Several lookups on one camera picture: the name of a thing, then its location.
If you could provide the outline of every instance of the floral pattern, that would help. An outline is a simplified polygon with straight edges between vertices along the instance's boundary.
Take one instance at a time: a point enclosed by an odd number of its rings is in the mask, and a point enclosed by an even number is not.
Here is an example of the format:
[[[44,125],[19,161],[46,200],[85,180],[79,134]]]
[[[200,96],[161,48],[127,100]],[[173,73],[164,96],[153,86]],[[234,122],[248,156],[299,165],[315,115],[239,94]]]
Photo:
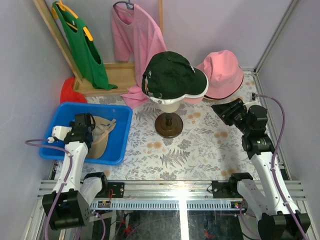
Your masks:
[[[198,104],[182,102],[176,113],[182,118],[182,133],[166,139],[155,130],[156,118],[162,113],[148,101],[133,110],[126,153],[119,166],[84,163],[87,173],[105,172],[110,180],[226,180],[232,173],[258,174],[244,152],[242,133],[226,126],[211,108],[236,98],[250,101],[257,92],[251,72],[244,72],[242,86],[230,97],[217,101],[203,99]],[[121,96],[87,97],[88,103],[125,105]],[[62,162],[59,162],[59,177]]]

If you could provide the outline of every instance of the white wall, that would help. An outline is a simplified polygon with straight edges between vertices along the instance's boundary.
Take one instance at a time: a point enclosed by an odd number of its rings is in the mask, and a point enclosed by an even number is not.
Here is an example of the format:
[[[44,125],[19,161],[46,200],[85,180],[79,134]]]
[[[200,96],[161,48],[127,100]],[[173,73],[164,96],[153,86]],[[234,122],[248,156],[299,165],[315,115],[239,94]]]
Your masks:
[[[290,0],[164,0],[163,29],[170,51],[197,66],[228,49],[242,68],[254,68]]]
[[[55,0],[45,0],[50,7]],[[115,0],[64,0],[89,27],[104,62],[115,62],[111,9]],[[132,0],[158,23],[158,0]],[[197,66],[210,52],[233,51],[254,68],[291,0],[163,0],[167,49]]]
[[[283,150],[293,177],[301,180],[320,231],[320,1],[301,1],[259,76],[266,94],[285,109]],[[280,130],[281,113],[269,109]]]
[[[72,74],[32,0],[0,8],[0,233],[18,240],[51,161],[27,139],[41,138]]]

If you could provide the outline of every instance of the yellow hanger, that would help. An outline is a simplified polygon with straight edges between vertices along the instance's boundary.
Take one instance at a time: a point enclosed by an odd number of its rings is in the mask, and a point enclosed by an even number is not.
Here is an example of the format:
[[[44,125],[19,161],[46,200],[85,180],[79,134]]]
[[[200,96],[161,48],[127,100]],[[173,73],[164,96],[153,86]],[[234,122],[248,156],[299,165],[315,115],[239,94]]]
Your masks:
[[[68,6],[64,5],[61,0],[59,0],[59,2],[56,2],[56,4],[60,6],[62,11],[68,10],[68,12],[71,13],[75,17],[75,19],[78,18],[78,16]],[[52,16],[54,19],[58,18],[58,14],[57,14],[56,10],[54,9],[54,7],[52,7]],[[68,24],[73,29],[78,30],[78,28],[73,26],[71,23],[67,22],[66,24]],[[85,35],[87,36],[87,38],[89,39],[89,41],[92,42],[94,40],[94,38],[92,37],[91,33],[89,32],[89,30],[86,26],[83,27],[83,31],[84,31]]]

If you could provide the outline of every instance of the pink shirt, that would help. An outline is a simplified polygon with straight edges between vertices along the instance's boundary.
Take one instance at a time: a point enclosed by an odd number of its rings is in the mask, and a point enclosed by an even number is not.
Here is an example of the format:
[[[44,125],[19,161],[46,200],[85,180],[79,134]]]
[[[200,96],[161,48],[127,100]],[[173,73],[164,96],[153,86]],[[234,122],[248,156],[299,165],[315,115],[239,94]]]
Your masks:
[[[127,62],[131,54],[134,56],[135,82],[140,91],[135,86],[122,96],[135,108],[148,99],[141,91],[142,75],[155,54],[167,51],[165,41],[156,22],[137,4],[133,10],[113,7],[111,27],[115,59]]]

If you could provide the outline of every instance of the green tank top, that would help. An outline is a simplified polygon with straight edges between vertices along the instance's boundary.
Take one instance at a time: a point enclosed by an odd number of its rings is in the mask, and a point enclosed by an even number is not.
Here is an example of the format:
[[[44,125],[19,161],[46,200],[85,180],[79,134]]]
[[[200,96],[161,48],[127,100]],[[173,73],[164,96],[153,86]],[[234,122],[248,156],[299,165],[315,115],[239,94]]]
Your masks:
[[[56,2],[52,6],[61,21],[72,56],[83,77],[89,80],[95,89],[118,88],[108,83],[106,69],[96,45],[93,41],[89,41],[83,30],[86,27],[84,21],[80,17],[75,18],[68,11],[61,10]],[[71,28],[67,23],[74,25],[77,30]]]

